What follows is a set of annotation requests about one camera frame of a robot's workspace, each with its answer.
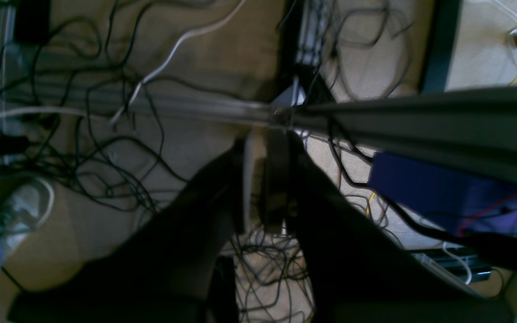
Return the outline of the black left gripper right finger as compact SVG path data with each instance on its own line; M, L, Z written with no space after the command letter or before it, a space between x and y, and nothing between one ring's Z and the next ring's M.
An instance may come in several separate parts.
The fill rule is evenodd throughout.
M315 323L513 323L508 303L432 272L351 206L293 131L266 137L264 227L302 248Z

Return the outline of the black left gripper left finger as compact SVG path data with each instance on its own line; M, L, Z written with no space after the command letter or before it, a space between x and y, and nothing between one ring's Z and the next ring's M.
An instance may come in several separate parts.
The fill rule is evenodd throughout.
M244 231L245 141L199 170L164 210L68 282L23 292L13 323L198 323L207 319L215 262Z

